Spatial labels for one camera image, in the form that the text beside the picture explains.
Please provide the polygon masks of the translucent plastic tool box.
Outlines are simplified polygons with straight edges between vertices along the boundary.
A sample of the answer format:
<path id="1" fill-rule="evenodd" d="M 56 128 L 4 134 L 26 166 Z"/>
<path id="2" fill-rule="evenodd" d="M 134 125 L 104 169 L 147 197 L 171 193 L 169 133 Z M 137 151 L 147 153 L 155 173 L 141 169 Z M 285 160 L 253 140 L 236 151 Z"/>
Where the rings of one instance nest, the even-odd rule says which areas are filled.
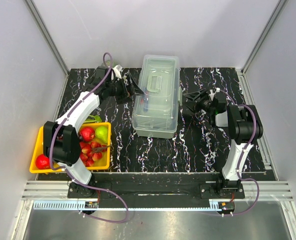
<path id="1" fill-rule="evenodd" d="M 138 87 L 149 91 L 148 111 L 143 112 L 143 96 L 135 98 L 132 127 L 140 137 L 171 139 L 177 130 L 182 105 L 179 58 L 145 55 Z"/>

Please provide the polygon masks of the blue screwdriver long shaft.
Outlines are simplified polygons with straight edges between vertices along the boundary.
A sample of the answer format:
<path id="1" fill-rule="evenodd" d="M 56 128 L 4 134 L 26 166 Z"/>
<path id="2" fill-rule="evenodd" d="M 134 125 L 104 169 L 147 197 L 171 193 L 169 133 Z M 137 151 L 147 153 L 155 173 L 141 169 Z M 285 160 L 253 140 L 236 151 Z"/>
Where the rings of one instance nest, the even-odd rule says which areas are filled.
<path id="1" fill-rule="evenodd" d="M 143 105 L 143 112 L 146 113 L 148 111 L 149 91 L 147 90 L 146 87 L 143 87 L 143 92 L 144 92 L 144 96 L 142 99 L 142 105 Z"/>

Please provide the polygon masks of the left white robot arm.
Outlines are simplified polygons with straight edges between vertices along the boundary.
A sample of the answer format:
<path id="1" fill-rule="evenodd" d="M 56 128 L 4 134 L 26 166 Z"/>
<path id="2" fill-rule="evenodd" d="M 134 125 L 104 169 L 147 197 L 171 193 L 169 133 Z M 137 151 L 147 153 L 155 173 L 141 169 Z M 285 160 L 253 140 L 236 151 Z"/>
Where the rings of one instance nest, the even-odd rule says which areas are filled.
<path id="1" fill-rule="evenodd" d="M 98 67 L 71 108 L 56 121 L 47 121 L 43 126 L 43 154 L 49 158 L 50 168 L 57 170 L 54 167 L 57 163 L 77 184 L 87 185 L 92 179 L 92 173 L 80 158 L 78 132 L 86 118 L 110 97 L 118 104 L 125 104 L 132 96 L 144 94 L 132 77 L 122 78 L 122 70 L 120 65 Z"/>

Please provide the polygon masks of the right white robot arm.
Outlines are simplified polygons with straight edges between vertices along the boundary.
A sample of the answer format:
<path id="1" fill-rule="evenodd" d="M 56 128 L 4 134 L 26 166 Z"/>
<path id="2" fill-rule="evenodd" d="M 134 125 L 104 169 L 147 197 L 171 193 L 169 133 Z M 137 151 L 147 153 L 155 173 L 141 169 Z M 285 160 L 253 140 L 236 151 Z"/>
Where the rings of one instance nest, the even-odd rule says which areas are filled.
<path id="1" fill-rule="evenodd" d="M 254 105 L 237 104 L 225 91 L 202 89 L 185 93 L 186 106 L 193 113 L 204 111 L 209 123 L 215 128 L 227 128 L 231 140 L 230 151 L 215 183 L 200 186 L 201 196 L 227 198 L 243 190 L 242 170 L 258 139 L 263 135 L 263 126 Z"/>

